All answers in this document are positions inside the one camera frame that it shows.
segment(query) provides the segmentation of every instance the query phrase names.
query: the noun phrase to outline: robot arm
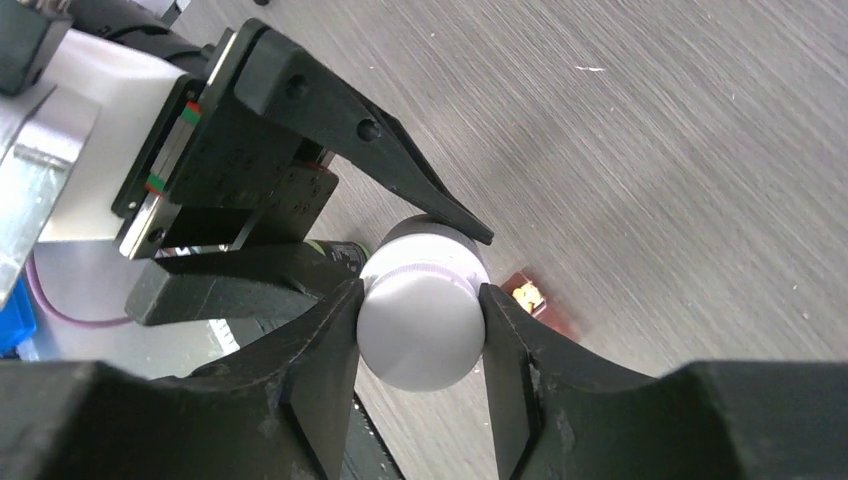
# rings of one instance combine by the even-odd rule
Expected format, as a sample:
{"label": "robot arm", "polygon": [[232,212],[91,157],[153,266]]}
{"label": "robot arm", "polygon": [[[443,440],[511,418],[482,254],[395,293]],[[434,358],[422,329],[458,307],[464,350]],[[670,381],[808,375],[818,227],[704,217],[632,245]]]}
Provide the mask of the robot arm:
{"label": "robot arm", "polygon": [[[0,57],[0,292],[39,236],[113,238],[133,259],[233,244],[149,261],[128,311],[151,326],[287,322],[187,378],[0,365],[0,476],[339,478],[365,294],[300,244],[338,182],[330,156],[475,240],[492,232],[396,119],[261,22],[201,49],[122,1],[66,7],[0,0],[0,38],[16,32],[28,46]],[[76,28],[106,39],[68,32],[75,11]],[[26,36],[12,28],[19,16],[64,37]],[[114,58],[126,68],[90,74]],[[701,362],[652,379],[559,336],[492,285],[479,301],[500,478],[848,473],[844,365]]]}

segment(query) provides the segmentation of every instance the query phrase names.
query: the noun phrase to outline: gray table surface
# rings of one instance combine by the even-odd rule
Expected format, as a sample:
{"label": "gray table surface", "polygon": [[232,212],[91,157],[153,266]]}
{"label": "gray table surface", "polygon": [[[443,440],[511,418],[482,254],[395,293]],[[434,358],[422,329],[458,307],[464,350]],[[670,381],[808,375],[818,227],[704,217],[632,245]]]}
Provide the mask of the gray table surface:
{"label": "gray table surface", "polygon": [[[649,374],[694,358],[848,359],[848,6],[838,0],[194,2],[196,42],[260,17],[403,120],[583,344]],[[338,161],[313,236],[413,213]],[[358,389],[411,479],[495,478],[481,373]]]}

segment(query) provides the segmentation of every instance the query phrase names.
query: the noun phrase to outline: small red object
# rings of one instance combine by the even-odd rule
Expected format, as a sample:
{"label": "small red object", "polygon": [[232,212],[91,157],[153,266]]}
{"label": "small red object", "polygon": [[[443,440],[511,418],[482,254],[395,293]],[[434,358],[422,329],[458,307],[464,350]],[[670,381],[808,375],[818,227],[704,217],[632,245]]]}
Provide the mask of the small red object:
{"label": "small red object", "polygon": [[501,290],[515,299],[533,318],[560,335],[572,341],[577,341],[577,334],[574,329],[560,315],[554,305],[548,301],[539,285],[523,271],[515,272],[509,280],[501,285]]}

